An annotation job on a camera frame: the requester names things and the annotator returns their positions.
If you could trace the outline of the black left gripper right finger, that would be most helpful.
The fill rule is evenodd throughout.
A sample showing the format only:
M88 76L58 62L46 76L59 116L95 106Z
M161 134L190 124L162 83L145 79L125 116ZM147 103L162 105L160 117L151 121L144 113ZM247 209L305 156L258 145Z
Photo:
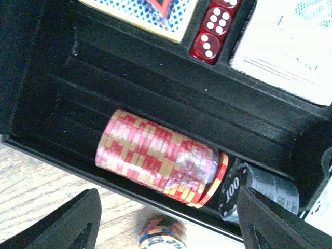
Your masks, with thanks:
M331 248L330 235L253 188L240 188L237 211L245 248Z

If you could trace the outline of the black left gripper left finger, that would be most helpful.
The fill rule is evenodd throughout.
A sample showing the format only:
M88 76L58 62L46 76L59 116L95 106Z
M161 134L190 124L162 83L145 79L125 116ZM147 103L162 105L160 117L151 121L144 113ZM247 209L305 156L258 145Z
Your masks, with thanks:
M86 189L1 248L95 248L101 214L98 190Z

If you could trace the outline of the single poker chip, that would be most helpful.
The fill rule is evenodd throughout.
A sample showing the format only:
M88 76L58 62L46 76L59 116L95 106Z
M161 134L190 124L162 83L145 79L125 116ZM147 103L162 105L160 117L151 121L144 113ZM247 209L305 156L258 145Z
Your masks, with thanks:
M186 229L171 218L157 217L146 224L137 248L187 248Z

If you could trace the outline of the small orange chip stack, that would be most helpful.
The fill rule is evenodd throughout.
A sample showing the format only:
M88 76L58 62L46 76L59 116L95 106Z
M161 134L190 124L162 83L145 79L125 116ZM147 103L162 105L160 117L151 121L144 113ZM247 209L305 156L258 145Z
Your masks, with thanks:
M123 109L111 116L95 154L97 167L195 208L212 198L228 162L225 153Z

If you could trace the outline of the black poker set case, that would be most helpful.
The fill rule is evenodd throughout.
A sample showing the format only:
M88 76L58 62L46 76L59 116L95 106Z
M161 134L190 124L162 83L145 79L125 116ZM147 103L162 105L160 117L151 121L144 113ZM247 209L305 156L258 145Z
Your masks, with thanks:
M217 197L203 208L98 169L102 131L119 108L290 180L307 217L331 179L313 145L331 130L320 108L226 64L254 10L241 5L215 65L79 1L1 1L1 134L4 142L167 215L240 241Z

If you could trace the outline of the white playing card deck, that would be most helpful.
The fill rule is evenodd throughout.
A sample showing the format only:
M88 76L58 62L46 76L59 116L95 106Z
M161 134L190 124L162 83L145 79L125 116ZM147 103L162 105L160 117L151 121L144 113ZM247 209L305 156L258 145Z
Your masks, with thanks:
M331 104L331 1L257 1L230 66L311 103Z

